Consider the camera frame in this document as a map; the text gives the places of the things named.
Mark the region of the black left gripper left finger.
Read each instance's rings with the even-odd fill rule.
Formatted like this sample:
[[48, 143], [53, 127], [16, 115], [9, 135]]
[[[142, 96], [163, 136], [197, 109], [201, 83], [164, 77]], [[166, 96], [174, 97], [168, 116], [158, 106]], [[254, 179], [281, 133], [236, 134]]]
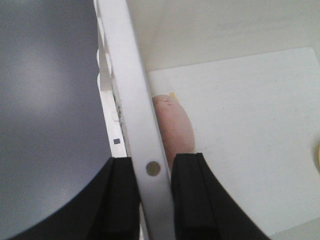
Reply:
[[71, 201], [15, 240], [138, 240], [140, 195], [132, 160], [111, 157]]

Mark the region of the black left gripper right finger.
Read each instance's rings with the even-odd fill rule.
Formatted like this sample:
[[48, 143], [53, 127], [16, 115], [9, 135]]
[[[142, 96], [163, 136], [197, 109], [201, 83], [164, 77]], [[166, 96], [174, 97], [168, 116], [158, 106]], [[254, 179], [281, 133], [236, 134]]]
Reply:
[[267, 240], [210, 170], [202, 153], [177, 154], [171, 172], [178, 240]]

